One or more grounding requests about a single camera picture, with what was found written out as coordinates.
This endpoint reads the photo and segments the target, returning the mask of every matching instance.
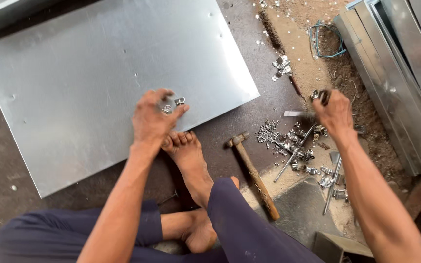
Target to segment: concrete floor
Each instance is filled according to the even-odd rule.
[[[281,78],[277,82],[271,79],[275,73],[271,63],[278,58],[278,55],[269,43],[257,45],[255,42],[262,39],[263,27],[259,20],[254,18],[256,9],[252,5],[253,2],[247,0],[243,2],[217,0],[217,2],[228,21],[261,97],[196,127],[194,131],[202,142],[203,155],[207,160],[211,176],[213,178],[237,176],[244,186],[248,182],[247,172],[240,160],[235,157],[235,152],[224,148],[225,141],[243,131],[248,131],[252,135],[259,130],[259,125],[264,123],[266,118],[281,119],[284,110],[301,109],[302,105],[288,78]],[[76,4],[68,8],[61,6],[58,10],[65,12],[73,9],[72,6]],[[46,20],[54,16],[54,13],[47,15],[45,10],[34,16],[31,22],[21,21],[15,27],[20,28],[24,27],[23,24],[30,25],[35,23],[34,21]],[[291,127],[294,121],[284,119],[283,123]],[[259,144],[251,138],[245,141],[244,145],[258,170],[273,165],[273,156],[265,150],[265,144]],[[0,227],[9,219],[31,210],[47,208],[79,210],[102,207],[123,166],[124,161],[78,184],[40,199],[0,111]],[[17,187],[17,191],[11,189],[12,185]],[[167,202],[161,207],[161,212],[184,211],[196,207],[186,191],[178,168],[165,153],[161,152],[152,165],[144,199],[152,198],[160,201],[172,195],[174,189],[181,190],[182,197]],[[283,202],[297,202],[297,198],[293,196],[289,199]],[[306,222],[307,219],[302,217],[299,221],[300,224],[304,224],[303,221]],[[312,235],[314,229],[310,226],[306,231]]]

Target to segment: dirt floor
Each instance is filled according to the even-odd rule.
[[[318,21],[335,26],[334,18],[349,0],[267,0],[255,2],[261,22],[271,42],[280,54],[291,60],[293,77],[300,86],[302,96],[307,99],[314,89],[337,88],[352,100],[352,110],[357,115],[354,123],[365,125],[369,155],[387,181],[394,181],[404,192],[412,188],[413,178],[405,174],[402,165],[390,144],[373,103],[365,90],[360,75],[348,52],[333,58],[317,56],[311,48],[308,30]],[[319,52],[335,54],[340,45],[339,37],[319,27]]]

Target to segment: hammer head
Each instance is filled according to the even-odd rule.
[[[249,133],[247,131],[245,131],[242,134],[239,134],[237,136],[233,136],[230,141],[227,141],[226,145],[228,147],[232,147],[234,145],[237,145],[238,143],[241,143],[242,141],[244,141],[248,138],[249,138]]]

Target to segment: left hand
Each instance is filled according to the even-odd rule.
[[[132,117],[135,145],[147,145],[159,151],[160,145],[176,126],[177,120],[190,108],[189,105],[180,105],[170,115],[163,113],[158,107],[159,101],[173,94],[171,89],[148,90],[139,100]]]

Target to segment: metal rod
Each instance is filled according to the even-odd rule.
[[[337,167],[335,168],[335,174],[334,174],[334,181],[332,182],[331,187],[329,188],[329,194],[327,195],[327,201],[326,206],[324,207],[323,215],[327,213],[327,209],[329,208],[329,204],[331,203],[332,194],[334,193],[334,186],[337,182],[337,178],[339,177],[339,170],[341,169],[342,164],[342,158],[339,157],[339,162],[337,163]]]
[[[315,122],[313,124],[313,126],[311,126],[311,128],[306,132],[305,137],[303,138],[303,141],[301,141],[301,143],[300,143],[300,146],[293,151],[292,156],[290,156],[290,158],[288,159],[288,161],[285,163],[284,167],[282,168],[282,171],[280,171],[279,175],[277,175],[277,177],[275,178],[274,182],[277,182],[277,180],[279,180],[280,175],[282,175],[282,173],[287,168],[287,166],[290,165],[290,162],[292,161],[293,157],[296,155],[296,153],[301,148],[301,146],[303,146],[303,143],[305,143],[306,139],[308,138],[308,136],[310,135],[311,131],[314,129],[314,127],[316,126],[316,124],[317,123]]]

